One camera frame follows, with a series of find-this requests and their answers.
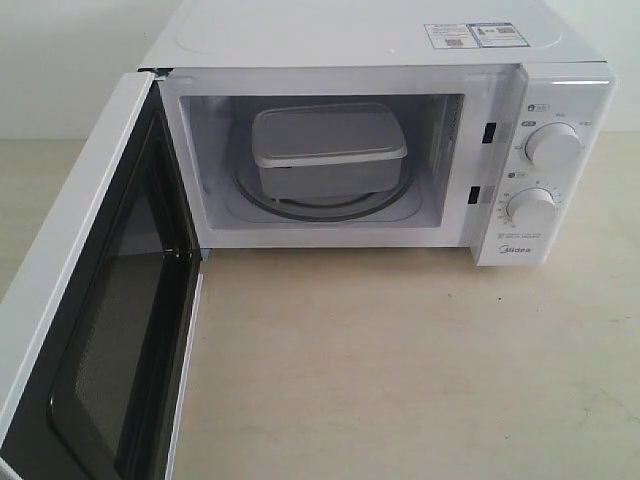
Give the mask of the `white Midea microwave oven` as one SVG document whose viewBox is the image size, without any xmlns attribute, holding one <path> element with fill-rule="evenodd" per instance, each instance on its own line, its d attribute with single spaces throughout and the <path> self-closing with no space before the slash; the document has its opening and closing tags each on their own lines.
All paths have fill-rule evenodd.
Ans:
<svg viewBox="0 0 640 480">
<path fill-rule="evenodd" d="M 529 47 L 434 49 L 424 29 L 488 22 L 512 23 Z M 547 260 L 616 86 L 607 60 L 542 1 L 187 1 L 139 68 L 159 79 L 202 249 L 457 247 L 479 266 Z M 394 204 L 310 223 L 236 190 L 234 168 L 256 167 L 258 113 L 359 102 L 385 105 L 404 133 L 415 178 Z M 557 122 L 576 131 L 580 157 L 537 168 L 525 144 Z M 545 227 L 507 216 L 529 188 L 555 201 Z"/>
</svg>

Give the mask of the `instruction label sticker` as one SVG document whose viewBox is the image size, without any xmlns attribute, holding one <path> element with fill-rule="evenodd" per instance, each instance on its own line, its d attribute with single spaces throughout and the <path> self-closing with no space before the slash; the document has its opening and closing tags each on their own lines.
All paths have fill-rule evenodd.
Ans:
<svg viewBox="0 0 640 480">
<path fill-rule="evenodd" d="M 529 47 L 509 22 L 425 24 L 434 49 L 482 49 Z"/>
</svg>

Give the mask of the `white upper microwave knob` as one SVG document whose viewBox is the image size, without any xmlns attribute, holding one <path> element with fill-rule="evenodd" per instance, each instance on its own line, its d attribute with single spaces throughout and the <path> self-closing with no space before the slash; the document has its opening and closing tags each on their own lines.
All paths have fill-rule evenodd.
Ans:
<svg viewBox="0 0 640 480">
<path fill-rule="evenodd" d="M 525 144 L 525 155 L 535 167 L 550 169 L 578 160 L 582 147 L 574 128 L 557 122 L 531 134 Z"/>
</svg>

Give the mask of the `white microwave door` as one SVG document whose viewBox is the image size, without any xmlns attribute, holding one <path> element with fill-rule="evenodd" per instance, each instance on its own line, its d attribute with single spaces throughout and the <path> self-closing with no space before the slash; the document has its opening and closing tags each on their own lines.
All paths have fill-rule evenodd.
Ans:
<svg viewBox="0 0 640 480">
<path fill-rule="evenodd" d="M 158 77 L 123 76 L 1 303 L 1 475 L 168 479 L 202 278 Z"/>
</svg>

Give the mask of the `white plastic lidded container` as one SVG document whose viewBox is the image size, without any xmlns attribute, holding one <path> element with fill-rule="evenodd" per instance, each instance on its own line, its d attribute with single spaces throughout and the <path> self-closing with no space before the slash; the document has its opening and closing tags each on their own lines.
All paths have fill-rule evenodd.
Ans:
<svg viewBox="0 0 640 480">
<path fill-rule="evenodd" d="M 388 191 L 408 153 L 399 121 L 376 102 L 264 110 L 251 149 L 263 192 L 282 200 Z"/>
</svg>

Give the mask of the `white microwave knob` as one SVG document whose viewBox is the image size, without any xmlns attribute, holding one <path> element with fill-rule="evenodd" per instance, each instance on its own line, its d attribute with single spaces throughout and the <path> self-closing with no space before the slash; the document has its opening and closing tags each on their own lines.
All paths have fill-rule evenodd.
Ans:
<svg viewBox="0 0 640 480">
<path fill-rule="evenodd" d="M 556 204 L 549 191 L 529 188 L 518 192 L 509 200 L 506 213 L 515 227 L 537 229 L 553 222 Z"/>
<path fill-rule="evenodd" d="M 531 134 L 525 144 L 525 155 L 535 167 L 550 169 L 578 160 L 582 147 L 574 128 L 557 122 Z"/>
</svg>

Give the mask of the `white lower microwave knob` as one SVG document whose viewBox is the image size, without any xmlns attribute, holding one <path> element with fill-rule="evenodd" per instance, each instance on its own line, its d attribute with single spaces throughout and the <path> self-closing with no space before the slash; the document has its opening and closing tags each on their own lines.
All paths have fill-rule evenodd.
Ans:
<svg viewBox="0 0 640 480">
<path fill-rule="evenodd" d="M 553 222 L 556 204 L 549 191 L 529 188 L 518 192 L 509 200 L 506 213 L 515 227 L 537 229 Z"/>
</svg>

